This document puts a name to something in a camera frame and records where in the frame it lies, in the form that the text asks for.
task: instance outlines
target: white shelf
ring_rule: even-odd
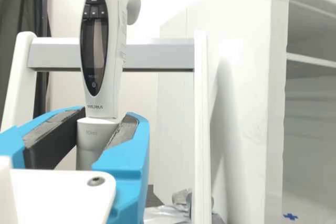
[[[336,62],[287,53],[287,79],[336,76]]]
[[[289,0],[288,41],[336,33],[336,4],[326,0]]]

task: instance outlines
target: white metal frame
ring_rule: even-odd
[[[195,159],[192,161],[195,164],[193,166],[195,176],[194,184],[189,186],[194,187],[192,218],[194,223],[199,224],[211,221],[207,60],[206,34],[196,33],[195,40],[156,39],[134,42],[127,46],[127,61],[124,68],[124,71],[194,72],[194,92],[190,95],[194,97],[195,110],[195,149],[193,150]],[[1,130],[5,131],[14,125],[20,126],[32,119],[36,71],[79,70],[78,39],[36,38],[30,32],[18,34]],[[18,173],[28,177],[38,175],[34,171]],[[61,179],[63,174],[59,173],[57,177]]]

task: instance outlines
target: white cabinet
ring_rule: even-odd
[[[336,223],[336,0],[201,0],[161,36],[195,30],[208,33],[214,210]]]

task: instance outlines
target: white panel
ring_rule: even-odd
[[[159,73],[155,131],[154,192],[171,204],[172,194],[194,183],[194,74]]]
[[[205,32],[195,33],[194,130],[195,174],[192,223],[211,223],[210,121],[208,104],[208,56]]]
[[[202,0],[188,9],[188,35],[209,34],[212,192],[228,223],[264,223],[269,24],[270,0]]]

